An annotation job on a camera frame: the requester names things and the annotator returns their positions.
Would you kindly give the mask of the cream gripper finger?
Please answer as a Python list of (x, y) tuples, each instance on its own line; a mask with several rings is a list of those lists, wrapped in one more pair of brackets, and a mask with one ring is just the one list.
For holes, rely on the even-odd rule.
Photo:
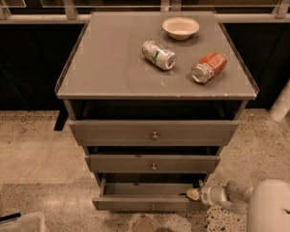
[(187, 198), (198, 201), (200, 199), (200, 189), (199, 188), (190, 188), (186, 191)]

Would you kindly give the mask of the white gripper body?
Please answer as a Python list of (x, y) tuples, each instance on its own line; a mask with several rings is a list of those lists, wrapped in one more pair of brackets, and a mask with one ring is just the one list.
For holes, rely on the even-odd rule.
[(200, 190), (200, 200), (205, 205), (222, 206), (227, 200), (227, 193), (222, 186), (204, 186)]

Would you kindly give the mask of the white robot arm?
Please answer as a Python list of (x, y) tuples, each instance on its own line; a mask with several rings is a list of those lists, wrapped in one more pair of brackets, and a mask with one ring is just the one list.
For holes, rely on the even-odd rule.
[(238, 181), (186, 191), (187, 198), (207, 206), (246, 215), (246, 232), (290, 232), (290, 184), (276, 179), (256, 187)]

